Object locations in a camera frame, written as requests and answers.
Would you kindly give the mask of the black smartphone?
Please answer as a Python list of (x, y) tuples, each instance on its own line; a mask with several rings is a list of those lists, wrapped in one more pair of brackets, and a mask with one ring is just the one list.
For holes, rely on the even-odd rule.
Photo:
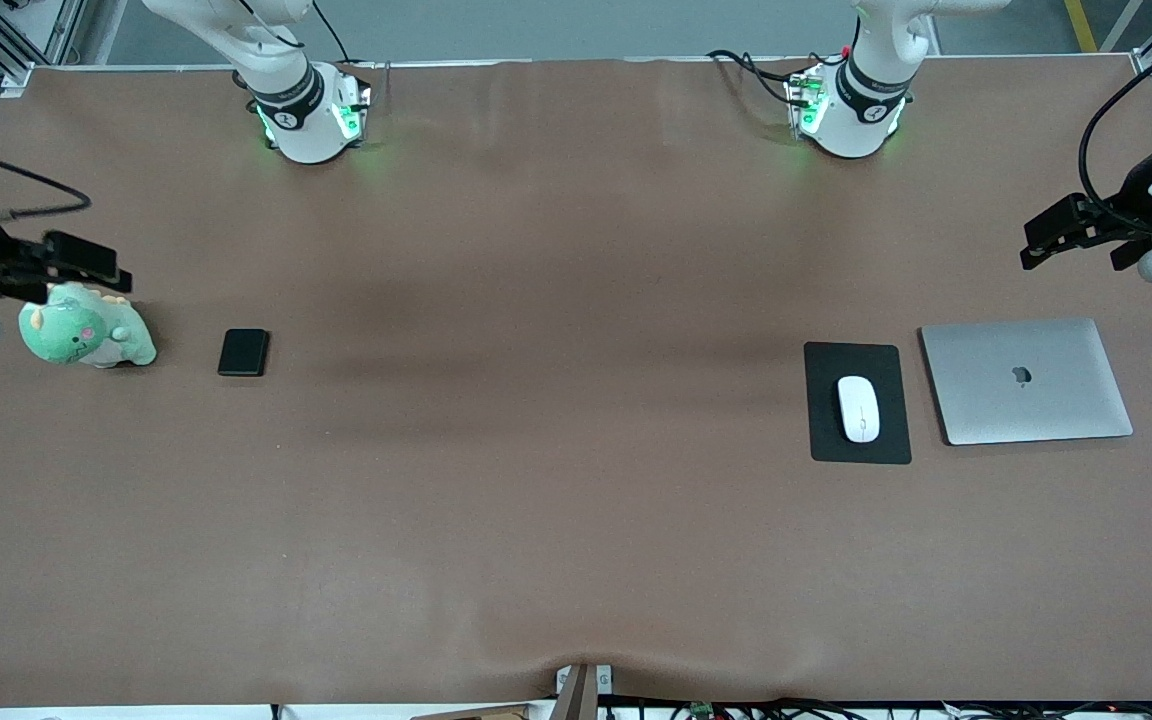
[(271, 333), (257, 328), (230, 328), (223, 333), (218, 361), (220, 377), (255, 378), (265, 374)]

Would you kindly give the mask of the white computer mouse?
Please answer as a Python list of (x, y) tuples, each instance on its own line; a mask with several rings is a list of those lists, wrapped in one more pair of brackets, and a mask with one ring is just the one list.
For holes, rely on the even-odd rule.
[(854, 445), (876, 441), (881, 434), (881, 409), (873, 384), (865, 377), (844, 376), (838, 378), (835, 391), (838, 420), (846, 441)]

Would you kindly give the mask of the black rectangular mouse pad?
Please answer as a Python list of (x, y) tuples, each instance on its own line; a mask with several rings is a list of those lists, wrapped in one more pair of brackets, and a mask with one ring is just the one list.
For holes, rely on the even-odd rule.
[[(828, 462), (908, 465), (914, 460), (899, 350), (892, 344), (804, 344), (808, 427), (812, 457)], [(867, 445), (846, 441), (838, 420), (838, 378), (861, 376), (876, 387), (881, 433)]]

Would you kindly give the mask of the green plush dinosaur toy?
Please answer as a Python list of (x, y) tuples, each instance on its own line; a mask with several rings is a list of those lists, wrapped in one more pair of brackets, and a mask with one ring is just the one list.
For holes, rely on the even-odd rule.
[(24, 304), (18, 332), (28, 350), (51, 364), (147, 366), (157, 357), (154, 338), (131, 301), (76, 282), (50, 283), (41, 304)]

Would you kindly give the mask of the silver closed laptop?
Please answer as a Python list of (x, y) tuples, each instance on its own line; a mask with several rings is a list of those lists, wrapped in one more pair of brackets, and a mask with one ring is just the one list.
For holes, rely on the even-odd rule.
[(948, 445), (1134, 433), (1092, 319), (924, 325), (919, 334)]

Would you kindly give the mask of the brown table cover mat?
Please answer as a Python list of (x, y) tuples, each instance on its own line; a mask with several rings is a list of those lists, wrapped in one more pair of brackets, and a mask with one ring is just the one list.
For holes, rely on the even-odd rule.
[[(298, 167), (228, 73), (46, 70), (156, 364), (0, 340), (0, 707), (1152, 700), (1152, 285), (1021, 270), (1126, 56), (934, 58), (838, 161), (730, 67), (374, 70)], [(1134, 433), (952, 446), (919, 329), (1089, 318)], [(223, 333), (270, 331), (220, 377)], [(899, 350), (911, 462), (812, 457), (804, 344)]]

